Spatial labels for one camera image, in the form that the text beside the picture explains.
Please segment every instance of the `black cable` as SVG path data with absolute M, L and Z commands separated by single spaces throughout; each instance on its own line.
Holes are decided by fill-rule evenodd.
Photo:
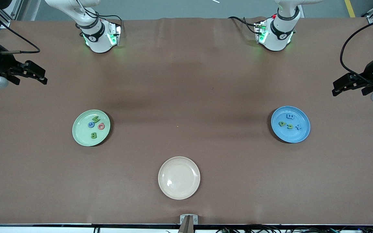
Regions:
M 12 30 L 11 28 L 9 28 L 7 25 L 5 25 L 1 20 L 0 20 L 0 24 L 2 24 L 6 29 L 8 29 L 10 32 L 14 33 L 17 37 L 23 39 L 24 41 L 26 41 L 28 44 L 32 45 L 35 49 L 37 49 L 36 51 L 19 51 L 18 53 L 39 53 L 41 52 L 40 48 L 37 47 L 35 44 L 33 44 L 31 41 L 25 39 L 23 36 L 21 36 L 20 34 L 16 33 L 14 30 Z
M 225 229 L 228 230 L 229 233 L 240 233 L 238 230 L 232 227 L 225 227 Z
M 245 20 L 245 17 L 244 17 L 243 19 L 240 19 L 240 18 L 238 18 L 238 17 L 231 16 L 231 17 L 228 17 L 228 19 L 236 19 L 236 20 L 242 22 L 243 24 L 245 24 L 245 25 L 247 26 L 247 28 L 248 28 L 252 33 L 257 34 L 257 35 L 261 35 L 260 32 L 253 31 L 253 30 L 250 28 L 250 26 L 253 26 L 253 27 L 254 27 L 254 24 L 257 24 L 257 23 L 259 23 L 259 22 L 262 22 L 263 20 L 262 20 L 262 21 L 258 21 L 258 22 L 254 22 L 253 24 L 250 24 L 250 23 L 247 23 L 247 21 Z
M 267 233 L 270 233 L 269 230 L 270 230 L 272 233 L 277 233 L 276 230 L 278 230 L 278 231 L 281 233 L 281 230 L 278 229 L 277 227 L 273 226 L 273 225 L 250 224 L 250 225 L 248 225 L 248 227 L 250 227 L 250 228 L 261 229 L 261 230 L 259 230 L 257 233 L 260 233 L 260 232 L 262 232 L 262 231 L 266 231 Z
M 247 23 L 247 21 L 245 20 L 245 17 L 243 17 L 243 21 L 244 21 L 245 25 L 247 26 L 247 28 L 248 28 L 252 33 L 257 34 L 257 35 L 261 35 L 261 34 L 262 34 L 261 32 L 253 31 L 253 30 L 250 28 L 250 26 L 249 26 L 249 24 Z
M 95 228 L 93 229 L 93 233 L 96 233 L 96 229 L 97 229 L 97 233 L 100 233 L 100 226 L 95 225 Z
M 345 65 L 345 63 L 343 63 L 343 52 L 345 51 L 345 47 L 346 47 L 346 45 L 348 44 L 348 42 L 356 35 L 356 34 L 358 34 L 360 31 L 362 31 L 362 30 L 364 30 L 365 28 L 368 28 L 368 27 L 370 27 L 370 26 L 372 26 L 373 25 L 373 23 L 370 23 L 370 24 L 368 24 L 368 25 L 366 25 L 366 26 L 363 26 L 362 28 L 360 28 L 360 29 L 358 29 L 356 32 L 354 32 L 346 41 L 345 41 L 345 44 L 343 44 L 343 46 L 342 46 L 342 50 L 341 50 L 341 54 L 340 54 L 340 58 L 339 58 L 339 60 L 340 60 L 340 63 L 341 63 L 341 65 L 342 65 L 342 67 L 343 68 L 345 68 L 345 70 L 347 70 L 347 71 L 349 71 L 349 72 L 351 72 L 352 74 L 354 74 L 355 76 L 357 76 L 357 77 L 359 77 L 359 78 L 361 78 L 361 79 L 363 79 L 364 81 L 366 81 L 368 84 L 371 84 L 371 85 L 373 85 L 373 83 L 371 82 L 371 81 L 369 81 L 369 80 L 367 80 L 366 78 L 364 78 L 364 77 L 362 77 L 361 75 L 359 75 L 357 72 L 355 72 L 355 71 L 353 71 L 353 70 L 351 70 L 351 69 L 349 69 L 346 65 Z
M 359 227 L 359 226 L 355 226 L 355 227 L 357 227 L 358 229 L 361 229 L 363 233 L 373 233 L 372 228 L 365 228 L 365 227 Z
M 120 19 L 120 21 L 123 22 L 123 20 L 122 20 L 118 15 L 99 15 L 99 12 L 97 12 L 97 11 L 95 11 L 95 13 L 93 13 L 93 12 L 87 10 L 87 9 L 86 9 L 86 8 L 85 8 L 85 7 L 84 7 L 84 6 L 79 2 L 79 0 L 76 0 L 76 1 L 79 3 L 79 5 L 81 5 L 81 6 L 83 7 L 83 9 L 86 11 L 87 15 L 90 16 L 90 17 L 92 17 L 92 18 L 97 18 L 97 17 L 99 17 L 100 19 L 104 19 L 104 20 L 105 20 L 104 17 L 117 17 L 117 18 Z
M 341 232 L 341 231 L 345 230 L 346 227 L 348 227 L 348 226 L 344 226 L 342 229 L 338 230 L 338 232 Z
M 99 15 L 99 16 L 102 16 L 102 17 L 117 17 L 120 19 L 120 21 L 123 21 L 118 15 Z
M 235 17 L 235 16 L 228 17 L 228 19 L 236 19 L 236 20 L 242 22 L 243 24 L 247 24 L 249 26 L 254 26 L 254 24 L 247 23 L 247 22 L 243 21 L 242 19 L 240 19 L 238 17 Z

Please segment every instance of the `table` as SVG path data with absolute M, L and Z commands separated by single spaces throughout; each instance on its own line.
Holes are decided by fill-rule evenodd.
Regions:
M 16 58 L 49 81 L 0 90 L 0 224 L 172 223 L 185 213 L 201 224 L 373 224 L 373 102 L 331 93 L 346 73 L 340 48 L 366 23 L 301 19 L 288 47 L 271 52 L 231 19 L 127 21 L 120 47 L 96 54 L 74 22 L 12 22 L 41 48 Z M 7 30 L 0 43 L 31 49 Z M 373 59 L 373 26 L 345 59 L 356 71 Z M 309 116 L 302 143 L 271 134 L 284 105 Z M 71 134 L 89 109 L 113 121 L 95 147 Z M 182 201 L 157 184 L 173 156 L 201 172 Z

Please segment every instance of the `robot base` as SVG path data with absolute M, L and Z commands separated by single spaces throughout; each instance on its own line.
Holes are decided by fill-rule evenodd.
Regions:
M 262 44 L 266 49 L 272 51 L 283 50 L 288 43 L 290 43 L 293 32 L 284 40 L 277 38 L 275 34 L 271 32 L 271 22 L 273 18 L 269 18 L 259 24 L 254 25 L 256 32 L 260 32 L 261 35 L 256 34 L 256 41 L 258 44 Z
M 86 36 L 83 35 L 86 45 L 95 53 L 105 53 L 113 46 L 119 45 L 121 26 L 108 22 L 107 20 L 101 20 L 101 22 L 105 25 L 106 30 L 103 35 L 98 38 L 98 41 L 90 41 L 90 37 L 86 38 Z

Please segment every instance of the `plate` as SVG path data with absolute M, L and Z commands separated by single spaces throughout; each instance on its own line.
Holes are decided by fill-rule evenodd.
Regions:
M 177 156 L 168 159 L 161 166 L 158 183 L 162 192 L 175 200 L 192 196 L 198 189 L 201 175 L 191 159 Z
M 101 143 L 110 131 L 110 119 L 105 112 L 89 110 L 80 114 L 73 124 L 73 137 L 82 146 Z
M 289 143 L 305 140 L 311 131 L 311 123 L 307 115 L 293 106 L 276 109 L 271 116 L 271 127 L 281 140 Z

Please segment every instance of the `white plate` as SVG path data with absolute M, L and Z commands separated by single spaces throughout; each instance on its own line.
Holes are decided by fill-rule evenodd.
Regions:
M 162 192 L 175 200 L 187 199 L 198 189 L 201 176 L 197 165 L 188 158 L 178 156 L 161 166 L 158 183 Z

